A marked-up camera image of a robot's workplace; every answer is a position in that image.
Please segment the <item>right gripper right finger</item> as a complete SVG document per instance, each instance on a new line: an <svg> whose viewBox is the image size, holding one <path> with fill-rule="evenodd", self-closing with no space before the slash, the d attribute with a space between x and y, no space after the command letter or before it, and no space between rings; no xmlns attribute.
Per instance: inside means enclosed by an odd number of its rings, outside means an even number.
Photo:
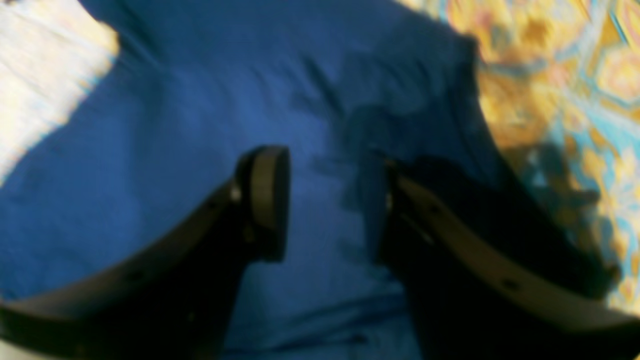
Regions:
<svg viewBox="0 0 640 360"><path fill-rule="evenodd" d="M404 287L424 360L636 360L639 318L527 269L384 161L378 259Z"/></svg>

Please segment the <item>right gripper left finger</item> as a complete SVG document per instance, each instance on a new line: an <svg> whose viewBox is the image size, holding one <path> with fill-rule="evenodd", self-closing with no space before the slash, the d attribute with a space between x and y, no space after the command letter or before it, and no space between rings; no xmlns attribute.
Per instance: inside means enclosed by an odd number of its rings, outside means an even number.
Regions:
<svg viewBox="0 0 640 360"><path fill-rule="evenodd" d="M286 146L259 146L165 237L98 275L1 304L1 344L25 360L216 360L245 269L281 262Z"/></svg>

